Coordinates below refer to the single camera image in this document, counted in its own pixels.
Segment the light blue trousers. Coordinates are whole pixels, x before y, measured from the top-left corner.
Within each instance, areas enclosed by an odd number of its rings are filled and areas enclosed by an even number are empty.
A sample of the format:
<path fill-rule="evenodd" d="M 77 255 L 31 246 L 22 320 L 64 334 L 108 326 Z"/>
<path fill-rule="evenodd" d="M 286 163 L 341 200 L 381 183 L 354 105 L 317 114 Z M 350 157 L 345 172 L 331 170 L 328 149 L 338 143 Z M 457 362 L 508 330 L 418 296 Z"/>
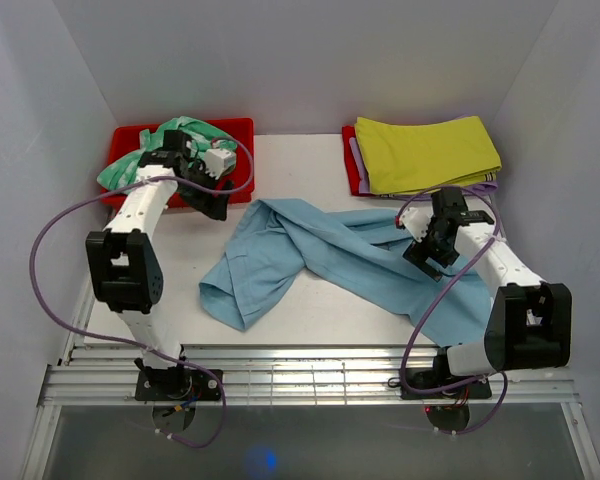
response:
<path fill-rule="evenodd" d="M 262 199 L 237 224 L 199 283 L 201 307 L 235 330 L 281 327 L 283 342 L 402 344 L 434 309 L 422 334 L 438 345 L 482 337 L 491 302 L 464 266 L 434 281 L 402 256 L 411 236 L 390 209 L 324 212 L 301 199 Z"/>

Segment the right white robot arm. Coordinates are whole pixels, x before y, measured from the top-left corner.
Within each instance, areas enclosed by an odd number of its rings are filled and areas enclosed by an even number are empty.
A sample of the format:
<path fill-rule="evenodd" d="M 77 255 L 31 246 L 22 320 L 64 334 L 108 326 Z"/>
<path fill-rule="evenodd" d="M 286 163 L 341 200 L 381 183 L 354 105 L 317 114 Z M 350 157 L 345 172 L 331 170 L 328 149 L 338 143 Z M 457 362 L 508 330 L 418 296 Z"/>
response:
<path fill-rule="evenodd" d="M 500 234 L 491 207 L 472 210 L 459 186 L 442 186 L 431 195 L 432 212 L 404 205 L 396 225 L 413 241 L 404 258 L 439 281 L 459 258 L 467 264 L 445 284 L 451 288 L 474 270 L 492 300 L 481 340 L 438 350 L 427 370 L 399 367 L 408 396 L 454 397 L 466 386 L 514 370 L 562 368 L 571 358 L 572 294 L 530 270 Z"/>

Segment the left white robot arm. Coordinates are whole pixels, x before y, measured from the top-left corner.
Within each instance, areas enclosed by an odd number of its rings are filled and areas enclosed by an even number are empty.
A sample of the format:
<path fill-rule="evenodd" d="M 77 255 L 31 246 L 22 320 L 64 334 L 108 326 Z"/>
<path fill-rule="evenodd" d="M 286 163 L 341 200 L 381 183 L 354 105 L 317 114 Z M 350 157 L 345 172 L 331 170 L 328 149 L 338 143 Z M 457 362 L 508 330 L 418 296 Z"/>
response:
<path fill-rule="evenodd" d="M 104 230 L 88 234 L 86 252 L 95 297 L 129 328 L 141 352 L 138 401 L 217 401 L 221 371 L 208 374 L 184 366 L 184 348 L 169 321 L 156 307 L 164 277 L 151 243 L 162 212 L 174 194 L 208 218 L 227 217 L 224 177 L 236 164 L 236 154 L 219 142 L 200 152 L 191 135 L 167 130 L 160 147 L 144 152 L 138 162 L 135 188 Z"/>

